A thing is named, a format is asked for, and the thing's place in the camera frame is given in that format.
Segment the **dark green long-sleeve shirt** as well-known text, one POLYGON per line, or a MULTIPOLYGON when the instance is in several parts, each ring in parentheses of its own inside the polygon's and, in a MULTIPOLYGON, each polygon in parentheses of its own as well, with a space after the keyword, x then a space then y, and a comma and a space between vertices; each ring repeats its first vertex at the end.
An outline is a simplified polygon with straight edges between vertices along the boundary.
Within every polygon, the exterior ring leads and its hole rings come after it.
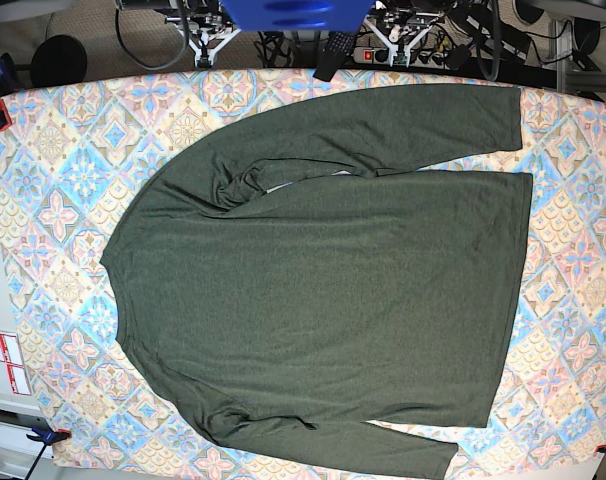
POLYGON ((116 339, 208 441, 440 479, 487 425, 518 306, 533 178, 445 162, 522 146, 515 87, 301 101, 191 145, 101 258, 116 339))

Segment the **black remote control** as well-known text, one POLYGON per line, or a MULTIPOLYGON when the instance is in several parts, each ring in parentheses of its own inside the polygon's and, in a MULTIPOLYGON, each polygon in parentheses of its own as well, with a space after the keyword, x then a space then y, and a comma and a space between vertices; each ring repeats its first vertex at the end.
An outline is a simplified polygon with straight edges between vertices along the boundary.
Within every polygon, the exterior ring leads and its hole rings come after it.
POLYGON ((352 53, 355 38, 355 33, 331 32, 313 77, 323 82, 330 82, 347 56, 352 53))

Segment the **blue plastic box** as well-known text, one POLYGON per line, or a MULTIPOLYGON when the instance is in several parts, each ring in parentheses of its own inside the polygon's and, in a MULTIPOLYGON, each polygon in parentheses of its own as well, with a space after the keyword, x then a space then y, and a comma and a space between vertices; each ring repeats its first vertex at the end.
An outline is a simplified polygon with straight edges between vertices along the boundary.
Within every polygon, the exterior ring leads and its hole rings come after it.
POLYGON ((357 31, 371 0, 229 0, 222 6, 245 31, 357 31))

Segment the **patterned colourful table cloth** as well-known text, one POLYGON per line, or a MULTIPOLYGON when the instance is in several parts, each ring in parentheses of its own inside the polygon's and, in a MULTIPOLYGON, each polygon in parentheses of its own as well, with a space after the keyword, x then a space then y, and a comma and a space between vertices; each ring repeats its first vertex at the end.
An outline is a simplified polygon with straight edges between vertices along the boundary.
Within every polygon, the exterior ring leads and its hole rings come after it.
MULTIPOLYGON (((328 94, 428 84, 427 74, 223 70, 91 82, 6 98, 0 250, 26 386, 69 441, 65 467, 186 479, 331 479, 334 472, 221 449, 155 396, 114 343, 116 305, 99 259, 139 188, 170 158, 244 117, 328 94)), ((484 430, 411 433, 458 443, 448 475, 472 479, 597 458, 606 447, 606 104, 521 96, 523 147, 458 171, 535 180, 528 254, 502 383, 484 430)))

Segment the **black round stool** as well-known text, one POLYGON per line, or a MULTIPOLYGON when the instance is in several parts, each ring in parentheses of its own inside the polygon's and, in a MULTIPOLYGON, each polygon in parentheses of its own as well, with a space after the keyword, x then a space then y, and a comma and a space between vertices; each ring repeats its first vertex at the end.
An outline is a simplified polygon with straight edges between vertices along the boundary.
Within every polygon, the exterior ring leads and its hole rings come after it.
POLYGON ((34 88, 58 87, 84 81, 88 58, 82 43, 69 35, 55 35, 34 52, 30 80, 34 88))

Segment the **red white labels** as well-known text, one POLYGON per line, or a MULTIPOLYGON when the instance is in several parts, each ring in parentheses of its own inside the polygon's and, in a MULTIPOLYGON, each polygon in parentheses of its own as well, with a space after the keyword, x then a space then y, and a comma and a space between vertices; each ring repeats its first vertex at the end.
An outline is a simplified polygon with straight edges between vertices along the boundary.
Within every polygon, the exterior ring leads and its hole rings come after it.
POLYGON ((31 395, 28 375, 15 334, 0 332, 0 366, 3 367, 7 386, 13 394, 31 395))

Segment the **blue clamp lower left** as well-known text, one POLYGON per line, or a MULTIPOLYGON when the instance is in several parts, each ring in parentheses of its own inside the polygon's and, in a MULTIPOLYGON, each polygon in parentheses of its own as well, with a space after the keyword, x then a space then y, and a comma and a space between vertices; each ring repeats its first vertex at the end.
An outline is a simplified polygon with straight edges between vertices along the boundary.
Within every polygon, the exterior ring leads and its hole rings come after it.
POLYGON ((37 427, 32 427, 31 432, 26 435, 26 438, 32 442, 36 442, 41 445, 41 449, 34 459, 30 469, 28 470, 27 475, 25 476, 25 480, 29 480, 32 476, 36 466, 41 460, 45 450, 48 447, 52 447, 54 444, 59 442, 63 442, 69 440, 72 437, 72 434, 68 430, 43 430, 37 427))

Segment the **black power strip red switch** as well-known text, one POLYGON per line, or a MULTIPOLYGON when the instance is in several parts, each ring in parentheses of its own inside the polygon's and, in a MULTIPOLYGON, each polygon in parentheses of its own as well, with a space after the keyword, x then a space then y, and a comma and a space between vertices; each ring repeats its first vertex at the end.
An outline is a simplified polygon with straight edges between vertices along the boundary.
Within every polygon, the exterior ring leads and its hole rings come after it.
POLYGON ((425 68, 444 68, 445 56, 440 53, 434 53, 430 49, 415 49, 407 57, 403 52, 395 56, 389 48, 358 46, 352 53, 352 60, 360 65, 391 66, 391 67, 425 67, 425 68))

